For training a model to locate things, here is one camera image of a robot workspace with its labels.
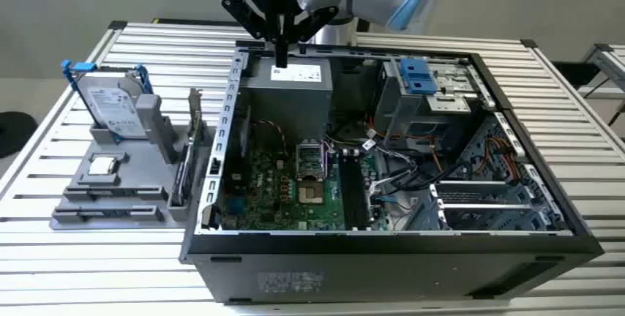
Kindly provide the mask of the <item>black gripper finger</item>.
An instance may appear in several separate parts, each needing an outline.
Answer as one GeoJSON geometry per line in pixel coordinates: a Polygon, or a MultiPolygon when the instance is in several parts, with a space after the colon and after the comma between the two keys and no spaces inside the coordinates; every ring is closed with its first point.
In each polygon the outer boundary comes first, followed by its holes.
{"type": "Polygon", "coordinates": [[[275,66],[281,67],[281,33],[273,0],[221,0],[221,5],[247,32],[273,45],[275,66]]]}
{"type": "Polygon", "coordinates": [[[315,10],[299,23],[295,23],[296,15],[288,12],[284,15],[281,27],[281,68],[288,64],[288,46],[297,42],[305,42],[333,19],[339,12],[336,6],[315,10]]]}

